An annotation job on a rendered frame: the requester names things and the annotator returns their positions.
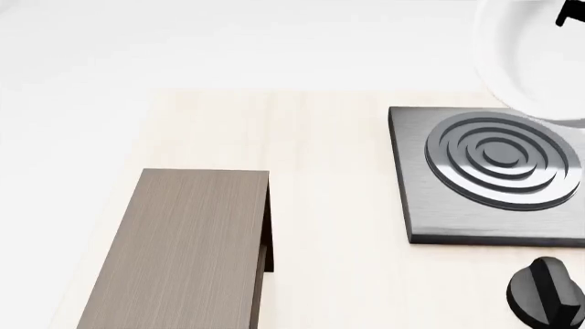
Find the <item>white bowl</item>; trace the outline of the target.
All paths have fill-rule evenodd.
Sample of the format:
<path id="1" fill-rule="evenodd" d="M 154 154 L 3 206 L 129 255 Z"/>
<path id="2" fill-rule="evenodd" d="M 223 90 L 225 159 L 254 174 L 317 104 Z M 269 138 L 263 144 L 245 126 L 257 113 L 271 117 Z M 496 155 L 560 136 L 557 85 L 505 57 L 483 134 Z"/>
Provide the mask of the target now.
<path id="1" fill-rule="evenodd" d="M 529 117 L 585 128 L 585 23 L 555 21 L 565 0 L 478 0 L 473 57 L 485 86 Z"/>

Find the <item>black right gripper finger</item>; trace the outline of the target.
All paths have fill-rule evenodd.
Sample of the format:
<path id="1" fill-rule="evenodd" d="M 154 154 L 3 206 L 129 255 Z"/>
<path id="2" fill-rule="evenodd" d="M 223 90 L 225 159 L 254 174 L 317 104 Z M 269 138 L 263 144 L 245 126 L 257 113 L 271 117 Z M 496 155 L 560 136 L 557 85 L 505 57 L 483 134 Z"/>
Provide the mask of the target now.
<path id="1" fill-rule="evenodd" d="M 585 0 L 565 0 L 555 24 L 563 27 L 568 18 L 585 23 Z"/>

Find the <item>black stove knob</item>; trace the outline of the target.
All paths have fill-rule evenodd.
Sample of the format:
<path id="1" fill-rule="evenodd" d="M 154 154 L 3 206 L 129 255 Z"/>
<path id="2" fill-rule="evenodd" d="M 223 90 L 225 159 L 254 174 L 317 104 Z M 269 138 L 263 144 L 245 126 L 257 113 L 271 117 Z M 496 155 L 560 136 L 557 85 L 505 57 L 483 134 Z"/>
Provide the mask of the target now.
<path id="1" fill-rule="evenodd" d="M 585 292 L 564 263 L 539 257 L 517 271 L 506 288 L 514 315 L 532 329 L 580 329 L 585 323 Z"/>

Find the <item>grey brown wooden cabinet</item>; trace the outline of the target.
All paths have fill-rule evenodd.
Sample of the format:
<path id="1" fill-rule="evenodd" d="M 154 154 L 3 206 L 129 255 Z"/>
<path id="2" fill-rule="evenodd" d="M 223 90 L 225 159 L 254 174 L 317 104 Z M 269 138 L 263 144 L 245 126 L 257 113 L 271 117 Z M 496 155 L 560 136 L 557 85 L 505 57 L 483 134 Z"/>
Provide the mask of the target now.
<path id="1" fill-rule="evenodd" d="M 144 169 L 76 329 L 258 329 L 269 174 Z"/>

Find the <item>grey metal stove plate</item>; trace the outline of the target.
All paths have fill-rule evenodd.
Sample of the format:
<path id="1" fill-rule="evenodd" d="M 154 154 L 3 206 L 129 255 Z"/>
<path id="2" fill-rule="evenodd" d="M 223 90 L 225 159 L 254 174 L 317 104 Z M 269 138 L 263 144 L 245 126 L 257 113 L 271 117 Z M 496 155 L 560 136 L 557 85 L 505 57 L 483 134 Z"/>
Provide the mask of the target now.
<path id="1" fill-rule="evenodd" d="M 388 110 L 410 243 L 585 249 L 585 132 L 518 111 Z"/>

